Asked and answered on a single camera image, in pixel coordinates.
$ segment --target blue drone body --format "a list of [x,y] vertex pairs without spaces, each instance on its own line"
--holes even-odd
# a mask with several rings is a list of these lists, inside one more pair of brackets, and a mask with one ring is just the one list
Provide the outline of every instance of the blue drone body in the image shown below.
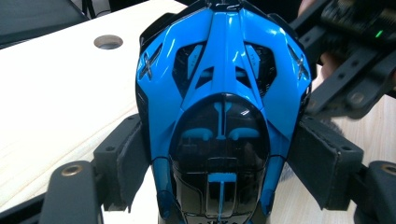
[[297,41],[245,1],[198,1],[141,35],[136,101],[163,220],[271,211],[310,92]]

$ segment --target air vent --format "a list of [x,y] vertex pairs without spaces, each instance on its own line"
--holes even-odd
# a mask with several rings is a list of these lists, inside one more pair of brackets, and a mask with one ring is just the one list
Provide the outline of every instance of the air vent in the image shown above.
[[260,96],[263,97],[276,78],[274,53],[266,47],[253,44],[246,44],[246,49]]
[[197,85],[195,86],[195,88],[198,89],[198,88],[204,86],[210,80],[212,80],[213,71],[214,71],[214,67],[206,68],[204,70],[204,72],[202,72],[201,76],[199,77]]
[[250,85],[250,81],[248,80],[247,71],[245,71],[240,67],[235,67],[235,73],[236,73],[236,80],[238,80],[240,83],[244,84],[246,87],[250,89],[251,85]]
[[189,89],[192,75],[201,59],[204,47],[204,44],[189,45],[179,49],[176,53],[172,76],[183,98]]

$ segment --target table surface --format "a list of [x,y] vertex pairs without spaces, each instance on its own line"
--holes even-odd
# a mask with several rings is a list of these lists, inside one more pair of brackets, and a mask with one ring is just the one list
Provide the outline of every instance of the table surface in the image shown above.
[[[135,7],[0,50],[0,212],[46,191],[50,174],[92,151],[127,116],[137,112],[134,73],[138,37],[172,0]],[[101,35],[123,40],[97,48]],[[335,119],[346,137],[365,149],[364,163],[396,162],[396,102],[384,97],[359,121]],[[148,170],[132,214],[104,213],[105,223],[156,223],[153,178]],[[297,177],[279,184],[272,223],[353,223],[347,212],[320,211]]]

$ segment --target green light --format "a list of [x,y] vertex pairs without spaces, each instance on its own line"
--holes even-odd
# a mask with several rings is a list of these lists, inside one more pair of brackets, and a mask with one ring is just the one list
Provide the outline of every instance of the green light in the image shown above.
[[380,30],[378,33],[376,33],[375,38],[379,38],[383,32],[384,32],[383,30]]

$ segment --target glossy blue plastic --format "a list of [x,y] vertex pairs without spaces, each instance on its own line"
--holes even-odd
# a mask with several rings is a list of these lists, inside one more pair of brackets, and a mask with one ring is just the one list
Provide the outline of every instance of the glossy blue plastic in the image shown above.
[[[178,51],[187,46],[192,47],[183,78],[189,84],[185,93],[181,93],[173,73]],[[257,46],[269,49],[267,51],[271,51],[275,60],[276,76],[265,91],[258,87],[261,58]],[[301,56],[303,65],[293,59],[292,53]],[[301,101],[311,84],[309,70],[307,76],[301,76],[300,66],[306,70],[309,68],[304,53],[295,40],[273,21],[246,8],[216,11],[207,7],[169,24],[141,52],[136,72],[142,74],[136,76],[136,84],[148,98],[148,144],[157,192],[166,191],[173,195],[175,190],[171,174],[180,172],[180,176],[186,175],[181,170],[175,170],[178,168],[172,168],[175,160],[170,158],[170,151],[173,150],[172,139],[177,130],[182,129],[181,120],[185,118],[186,111],[191,111],[196,105],[210,104],[208,108],[213,108],[215,112],[211,112],[214,116],[207,118],[207,122],[215,120],[214,125],[218,128],[210,130],[203,125],[183,129],[180,134],[182,139],[196,139],[193,141],[200,142],[239,141],[262,136],[257,129],[243,125],[233,128],[229,133],[223,131],[224,127],[230,125],[224,116],[230,116],[229,110],[235,103],[229,100],[224,100],[223,103],[206,102],[213,96],[227,94],[259,111],[261,126],[268,132],[270,157],[262,167],[265,177],[262,180],[262,192],[258,192],[263,213],[268,215],[299,112],[302,110]],[[230,178],[235,178],[236,182],[238,174],[207,172],[206,181],[211,186],[213,182],[233,182]],[[224,193],[224,185],[219,192],[219,197],[223,198],[224,195],[221,194]],[[165,198],[164,200],[172,201],[169,197]],[[172,202],[159,202],[159,206],[169,203]],[[222,214],[222,206],[223,201],[220,200],[217,221],[225,216]],[[160,212],[163,209],[168,208],[160,206]]]

